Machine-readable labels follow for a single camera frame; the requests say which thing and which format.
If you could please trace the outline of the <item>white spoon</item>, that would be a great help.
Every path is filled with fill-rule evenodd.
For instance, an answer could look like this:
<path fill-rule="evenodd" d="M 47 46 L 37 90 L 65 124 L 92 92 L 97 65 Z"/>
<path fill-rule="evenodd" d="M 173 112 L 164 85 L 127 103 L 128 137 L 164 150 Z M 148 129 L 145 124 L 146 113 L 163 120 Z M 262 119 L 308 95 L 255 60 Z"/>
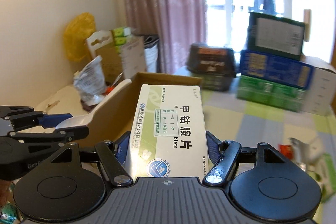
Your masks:
<path fill-rule="evenodd" d="M 103 108 L 109 101 L 112 100 L 119 92 L 123 91 L 127 86 L 132 83 L 131 79 L 125 79 L 121 81 L 90 113 L 86 115 L 80 115 L 67 120 L 62 121 L 56 126 L 56 129 L 77 127 L 77 126 L 88 126 L 95 114 Z"/>

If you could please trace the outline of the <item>white green medicine box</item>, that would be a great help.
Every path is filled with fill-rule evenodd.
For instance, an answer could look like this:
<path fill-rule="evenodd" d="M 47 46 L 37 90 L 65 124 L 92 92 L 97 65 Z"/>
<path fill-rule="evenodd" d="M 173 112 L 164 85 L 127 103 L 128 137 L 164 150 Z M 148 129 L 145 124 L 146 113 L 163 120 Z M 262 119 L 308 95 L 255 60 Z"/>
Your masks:
<path fill-rule="evenodd" d="M 199 86 L 142 85 L 125 169 L 133 179 L 204 178 L 209 156 Z"/>

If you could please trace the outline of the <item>red snack packet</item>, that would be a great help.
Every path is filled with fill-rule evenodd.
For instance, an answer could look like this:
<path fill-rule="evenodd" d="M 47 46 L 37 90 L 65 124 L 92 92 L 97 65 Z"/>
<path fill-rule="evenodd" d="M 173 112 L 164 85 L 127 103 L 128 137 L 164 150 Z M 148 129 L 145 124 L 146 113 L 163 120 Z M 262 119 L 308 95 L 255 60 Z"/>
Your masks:
<path fill-rule="evenodd" d="M 279 144 L 278 145 L 278 150 L 282 155 L 284 155 L 287 159 L 293 160 L 294 158 L 294 151 L 291 145 L 284 145 L 284 144 Z"/>

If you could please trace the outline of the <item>silver foil pouch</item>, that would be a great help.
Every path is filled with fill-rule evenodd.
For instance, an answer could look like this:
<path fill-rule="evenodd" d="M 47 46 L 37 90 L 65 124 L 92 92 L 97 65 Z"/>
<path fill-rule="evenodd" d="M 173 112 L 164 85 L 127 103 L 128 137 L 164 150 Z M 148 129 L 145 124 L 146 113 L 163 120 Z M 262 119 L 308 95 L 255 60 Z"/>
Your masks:
<path fill-rule="evenodd" d="M 293 161 L 303 171 L 307 172 L 324 153 L 325 147 L 319 137 L 314 138 L 309 143 L 304 143 L 296 138 L 289 138 L 293 151 Z"/>

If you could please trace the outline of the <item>green white spray box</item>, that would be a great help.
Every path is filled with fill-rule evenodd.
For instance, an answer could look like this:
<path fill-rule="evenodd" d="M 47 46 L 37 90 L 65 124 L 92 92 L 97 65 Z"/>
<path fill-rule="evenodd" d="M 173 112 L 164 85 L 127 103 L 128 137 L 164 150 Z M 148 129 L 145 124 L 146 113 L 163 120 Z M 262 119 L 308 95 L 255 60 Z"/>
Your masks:
<path fill-rule="evenodd" d="M 315 174 L 321 186 L 322 202 L 328 201 L 335 195 L 335 168 L 333 158 L 328 153 L 324 153 L 315 163 Z"/>

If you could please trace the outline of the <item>cream patterned tablecloth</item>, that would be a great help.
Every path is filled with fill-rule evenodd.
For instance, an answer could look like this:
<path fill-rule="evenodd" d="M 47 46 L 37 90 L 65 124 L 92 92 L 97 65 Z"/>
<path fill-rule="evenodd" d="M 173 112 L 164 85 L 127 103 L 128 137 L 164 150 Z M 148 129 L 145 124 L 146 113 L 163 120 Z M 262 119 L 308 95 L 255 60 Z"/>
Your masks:
<path fill-rule="evenodd" d="M 47 114 L 70 113 L 74 117 L 88 113 L 82 108 L 79 93 L 73 85 L 68 85 L 60 89 L 39 103 L 34 109 Z"/>

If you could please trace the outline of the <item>brown cardboard box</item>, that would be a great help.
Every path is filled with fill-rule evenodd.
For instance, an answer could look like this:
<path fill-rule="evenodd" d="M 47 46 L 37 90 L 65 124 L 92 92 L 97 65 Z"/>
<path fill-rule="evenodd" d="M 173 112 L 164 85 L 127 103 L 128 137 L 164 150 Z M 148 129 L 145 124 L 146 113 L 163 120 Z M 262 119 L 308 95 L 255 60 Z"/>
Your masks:
<path fill-rule="evenodd" d="M 80 146 L 93 147 L 100 141 L 115 141 L 126 131 L 130 131 L 143 84 L 202 86 L 202 80 L 164 73 L 137 73 L 131 79 L 131 84 L 117 92 L 104 106 L 95 107 L 91 111 L 94 116 L 88 125 L 89 135 L 79 141 Z"/>

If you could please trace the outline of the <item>checkered tablecloth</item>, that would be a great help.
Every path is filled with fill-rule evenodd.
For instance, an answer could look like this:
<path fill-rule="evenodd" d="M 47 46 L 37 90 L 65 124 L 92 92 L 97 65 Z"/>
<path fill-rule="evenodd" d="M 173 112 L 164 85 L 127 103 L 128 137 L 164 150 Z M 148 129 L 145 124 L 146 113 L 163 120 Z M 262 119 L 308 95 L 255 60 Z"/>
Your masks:
<path fill-rule="evenodd" d="M 235 78 L 227 92 L 202 92 L 206 130 L 220 140 L 236 140 L 244 147 L 264 141 L 277 147 L 289 144 L 290 138 L 305 143 L 321 141 L 325 153 L 335 158 L 335 115 L 324 117 L 311 113 L 282 110 L 239 100 Z"/>

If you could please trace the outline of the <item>green shrink-wrapped box pack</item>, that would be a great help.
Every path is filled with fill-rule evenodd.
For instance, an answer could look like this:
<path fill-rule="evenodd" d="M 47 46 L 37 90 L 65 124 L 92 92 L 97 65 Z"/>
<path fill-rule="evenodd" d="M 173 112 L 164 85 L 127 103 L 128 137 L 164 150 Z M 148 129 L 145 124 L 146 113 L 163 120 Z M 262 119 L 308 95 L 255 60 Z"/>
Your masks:
<path fill-rule="evenodd" d="M 293 112 L 300 112 L 305 90 L 249 76 L 240 76 L 237 98 Z"/>

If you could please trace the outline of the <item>yellow plastic bag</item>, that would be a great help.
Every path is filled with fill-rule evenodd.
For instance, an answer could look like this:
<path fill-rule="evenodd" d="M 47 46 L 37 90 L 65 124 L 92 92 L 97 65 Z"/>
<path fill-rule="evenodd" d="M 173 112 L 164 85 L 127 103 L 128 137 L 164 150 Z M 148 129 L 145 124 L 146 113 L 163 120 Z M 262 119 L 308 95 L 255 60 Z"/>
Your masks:
<path fill-rule="evenodd" d="M 79 63 L 87 57 L 86 39 L 96 32 L 95 18 L 84 12 L 66 27 L 63 34 L 63 46 L 69 61 Z"/>

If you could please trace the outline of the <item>black Honglu food container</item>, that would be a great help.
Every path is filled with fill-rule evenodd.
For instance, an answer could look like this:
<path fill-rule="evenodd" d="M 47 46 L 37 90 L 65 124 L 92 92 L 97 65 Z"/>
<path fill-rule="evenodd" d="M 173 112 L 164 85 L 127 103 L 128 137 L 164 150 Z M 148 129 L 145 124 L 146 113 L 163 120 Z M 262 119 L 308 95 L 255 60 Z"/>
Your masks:
<path fill-rule="evenodd" d="M 190 47 L 187 70 L 203 79 L 205 89 L 226 92 L 236 77 L 236 61 L 231 48 L 194 43 Z"/>

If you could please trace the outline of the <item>blue printed box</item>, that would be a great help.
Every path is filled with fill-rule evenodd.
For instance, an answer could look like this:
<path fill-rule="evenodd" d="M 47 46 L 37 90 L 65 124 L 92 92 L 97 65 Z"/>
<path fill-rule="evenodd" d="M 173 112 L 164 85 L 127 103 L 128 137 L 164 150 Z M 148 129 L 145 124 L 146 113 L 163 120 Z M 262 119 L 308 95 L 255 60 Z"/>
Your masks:
<path fill-rule="evenodd" d="M 240 53 L 239 72 L 245 76 L 306 90 L 313 78 L 314 66 L 269 53 L 243 50 Z"/>

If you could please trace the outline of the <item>white tall box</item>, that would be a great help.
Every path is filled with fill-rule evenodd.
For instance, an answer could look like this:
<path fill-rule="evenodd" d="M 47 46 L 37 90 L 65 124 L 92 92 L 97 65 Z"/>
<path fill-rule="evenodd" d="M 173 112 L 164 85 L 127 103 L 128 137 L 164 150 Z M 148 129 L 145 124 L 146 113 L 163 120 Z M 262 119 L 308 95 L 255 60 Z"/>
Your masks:
<path fill-rule="evenodd" d="M 335 68 L 317 57 L 305 56 L 304 62 L 312 65 L 314 71 L 305 93 L 302 111 L 326 116 L 330 112 L 330 105 L 335 95 Z"/>

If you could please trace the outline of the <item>green tissue box stack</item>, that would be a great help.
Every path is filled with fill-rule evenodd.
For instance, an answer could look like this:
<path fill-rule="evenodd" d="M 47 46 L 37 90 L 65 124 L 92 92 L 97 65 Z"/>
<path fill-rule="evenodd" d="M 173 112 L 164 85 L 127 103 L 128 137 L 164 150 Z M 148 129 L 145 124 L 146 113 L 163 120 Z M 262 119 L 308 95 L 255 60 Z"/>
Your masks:
<path fill-rule="evenodd" d="M 132 30 L 131 27 L 119 27 L 112 30 L 114 47 L 119 55 L 121 54 L 123 45 L 134 42 Z"/>

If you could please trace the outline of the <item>dark green box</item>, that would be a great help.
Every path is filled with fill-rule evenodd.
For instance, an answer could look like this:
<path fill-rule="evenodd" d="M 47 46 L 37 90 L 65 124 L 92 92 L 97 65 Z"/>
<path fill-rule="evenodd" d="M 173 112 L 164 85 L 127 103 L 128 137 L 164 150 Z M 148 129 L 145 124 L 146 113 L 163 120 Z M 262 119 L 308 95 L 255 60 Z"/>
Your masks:
<path fill-rule="evenodd" d="M 300 60 L 305 24 L 284 17 L 249 13 L 247 49 Z"/>

